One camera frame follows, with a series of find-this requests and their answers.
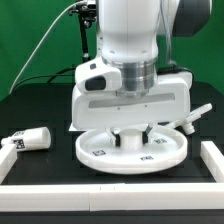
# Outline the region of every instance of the cable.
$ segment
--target cable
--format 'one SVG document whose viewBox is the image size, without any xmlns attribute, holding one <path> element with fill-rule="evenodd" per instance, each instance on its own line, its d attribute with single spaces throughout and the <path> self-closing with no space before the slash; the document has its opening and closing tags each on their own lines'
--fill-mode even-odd
<svg viewBox="0 0 224 224">
<path fill-rule="evenodd" d="M 49 29 L 47 30 L 47 32 L 45 33 L 45 35 L 43 36 L 43 38 L 41 39 L 41 41 L 39 42 L 39 44 L 36 46 L 35 50 L 33 51 L 33 53 L 31 54 L 31 56 L 29 57 L 29 59 L 27 60 L 27 62 L 25 63 L 25 65 L 23 66 L 23 68 L 21 69 L 21 71 L 19 72 L 19 74 L 17 75 L 16 79 L 14 80 L 11 88 L 10 88 L 10 92 L 9 94 L 12 93 L 12 90 L 14 89 L 18 79 L 22 76 L 23 72 L 25 71 L 25 69 L 27 68 L 28 64 L 30 63 L 30 61 L 33 59 L 34 55 L 36 54 L 36 52 L 38 51 L 38 49 L 40 48 L 40 46 L 42 45 L 42 43 L 44 42 L 44 40 L 46 39 L 46 37 L 48 36 L 48 34 L 50 33 L 50 31 L 52 30 L 52 28 L 54 27 L 54 25 L 58 22 L 58 20 L 72 7 L 76 7 L 80 4 L 85 4 L 87 3 L 87 0 L 84 1 L 80 1 L 80 2 L 76 2 L 72 5 L 70 5 L 69 7 L 67 7 L 56 19 L 55 21 L 52 23 L 52 25 L 49 27 Z"/>
<path fill-rule="evenodd" d="M 27 82 L 27 81 L 30 81 L 30 80 L 33 80 L 33 79 L 40 79 L 40 78 L 57 78 L 57 77 L 73 77 L 73 75 L 62 75 L 62 74 L 59 74 L 59 75 L 41 75 L 41 76 L 34 76 L 34 77 L 30 77 L 30 78 L 27 78 L 27 79 L 23 79 L 22 81 L 18 82 L 12 89 L 12 93 L 14 92 L 14 90 L 20 86 L 22 83 L 24 82 Z"/>
<path fill-rule="evenodd" d="M 57 78 L 58 76 L 60 76 L 61 74 L 64 74 L 65 72 L 69 72 L 69 71 L 75 71 L 76 67 L 71 67 L 71 68 L 66 68 L 66 69 L 63 69 L 61 70 L 60 72 L 57 72 L 55 74 L 55 76 L 52 76 L 48 81 L 47 83 L 50 84 L 55 78 Z"/>
<path fill-rule="evenodd" d="M 178 66 L 175 61 L 172 60 L 172 43 L 171 43 L 171 37 L 170 37 L 170 29 L 169 29 L 169 24 L 167 21 L 167 17 L 165 15 L 165 8 L 164 8 L 164 0 L 161 0 L 160 4 L 160 10 L 162 14 L 162 20 L 164 24 L 164 29 L 166 32 L 166 45 L 167 45 L 167 63 L 169 65 Z"/>
</svg>

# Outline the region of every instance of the black cable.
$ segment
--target black cable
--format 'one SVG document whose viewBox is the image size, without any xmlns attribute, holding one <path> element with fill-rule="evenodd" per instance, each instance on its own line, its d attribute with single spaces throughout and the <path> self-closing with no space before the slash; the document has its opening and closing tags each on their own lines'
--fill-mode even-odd
<svg viewBox="0 0 224 224">
<path fill-rule="evenodd" d="M 64 74 L 65 72 L 69 72 L 69 71 L 75 71 L 76 67 L 71 67 L 71 68 L 65 68 L 63 70 L 61 70 L 60 72 L 57 72 L 55 75 L 62 75 Z M 57 78 L 57 76 L 52 76 L 48 81 L 47 83 L 50 84 L 55 78 Z"/>
<path fill-rule="evenodd" d="M 40 78 L 57 78 L 57 77 L 73 77 L 73 75 L 63 75 L 63 74 L 56 74 L 56 75 L 41 75 L 41 76 L 34 76 L 34 77 L 30 77 L 27 79 L 23 79 L 22 81 L 18 82 L 14 88 L 12 89 L 12 93 L 14 92 L 14 90 L 20 86 L 22 83 L 33 80 L 33 79 L 40 79 Z"/>
</svg>

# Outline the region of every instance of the white plastic piece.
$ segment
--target white plastic piece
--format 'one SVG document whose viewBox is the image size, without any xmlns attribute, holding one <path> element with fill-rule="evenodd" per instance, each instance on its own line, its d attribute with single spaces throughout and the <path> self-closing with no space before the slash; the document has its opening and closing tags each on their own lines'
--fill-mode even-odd
<svg viewBox="0 0 224 224">
<path fill-rule="evenodd" d="M 216 182 L 224 183 L 224 156 L 212 141 L 201 143 L 201 158 Z"/>
<path fill-rule="evenodd" d="M 156 35 L 159 26 L 160 1 L 101 0 L 98 2 L 99 25 L 103 32 L 103 58 L 121 63 L 151 61 L 157 58 Z"/>
<path fill-rule="evenodd" d="M 143 147 L 142 132 L 137 129 L 123 130 L 119 133 L 121 138 L 121 149 L 141 150 Z"/>
<path fill-rule="evenodd" d="M 76 86 L 80 92 L 89 92 L 86 90 L 86 81 L 97 77 L 104 77 L 106 80 L 106 88 L 103 91 L 117 91 L 121 88 L 120 70 L 105 65 L 101 57 L 77 67 L 75 73 Z"/>
<path fill-rule="evenodd" d="M 83 94 L 77 87 L 73 91 L 72 123 L 78 130 L 181 120 L 189 114 L 188 85 L 178 75 L 158 80 L 140 99 L 120 98 L 116 92 Z"/>
<path fill-rule="evenodd" d="M 212 109 L 212 105 L 206 104 L 192 111 L 186 119 L 170 122 L 169 124 L 166 125 L 166 127 L 175 129 L 179 126 L 182 126 L 186 135 L 193 134 L 195 132 L 195 129 L 194 129 L 194 126 L 192 125 L 192 122 L 200 119 L 201 115 L 207 113 L 211 109 Z"/>
<path fill-rule="evenodd" d="M 141 174 L 165 170 L 181 163 L 187 155 L 187 140 L 176 130 L 158 126 L 152 143 L 114 147 L 103 131 L 90 131 L 76 140 L 77 158 L 88 167 L 108 173 Z"/>
<path fill-rule="evenodd" d="M 16 144 L 17 151 L 47 149 L 51 145 L 51 135 L 46 127 L 18 131 L 13 136 L 3 138 L 2 146 Z"/>
<path fill-rule="evenodd" d="M 224 209 L 224 184 L 0 186 L 1 212 Z"/>
<path fill-rule="evenodd" d="M 14 144 L 5 145 L 0 149 L 0 184 L 17 160 L 16 146 Z"/>
<path fill-rule="evenodd" d="M 174 78 L 177 77 L 177 74 L 167 74 L 167 75 L 160 75 L 158 76 L 158 81 L 162 82 L 163 80 L 173 80 Z M 192 73 L 190 72 L 180 72 L 178 73 L 178 78 L 183 79 L 185 81 L 185 83 L 188 86 L 188 89 L 191 88 L 192 86 L 192 81 L 193 81 L 193 76 Z"/>
</svg>

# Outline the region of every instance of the white border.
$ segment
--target white border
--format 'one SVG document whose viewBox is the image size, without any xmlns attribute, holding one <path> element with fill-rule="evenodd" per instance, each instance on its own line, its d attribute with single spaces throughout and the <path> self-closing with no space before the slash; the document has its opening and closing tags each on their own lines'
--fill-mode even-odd
<svg viewBox="0 0 224 224">
<path fill-rule="evenodd" d="M 217 183 L 0 186 L 0 211 L 224 209 L 224 157 L 201 149 Z"/>
</svg>

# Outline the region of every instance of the white stand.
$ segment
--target white stand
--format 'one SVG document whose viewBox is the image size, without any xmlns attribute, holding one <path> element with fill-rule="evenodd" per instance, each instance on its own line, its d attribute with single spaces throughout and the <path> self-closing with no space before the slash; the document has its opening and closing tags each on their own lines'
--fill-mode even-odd
<svg viewBox="0 0 224 224">
<path fill-rule="evenodd" d="M 116 174 L 156 172 L 176 166 L 185 159 L 187 140 L 178 131 L 158 126 L 150 142 L 143 146 L 141 135 L 136 132 L 129 131 L 130 138 L 122 136 L 121 147 L 115 147 L 106 132 L 86 132 L 76 141 L 76 155 L 88 167 Z"/>
</svg>

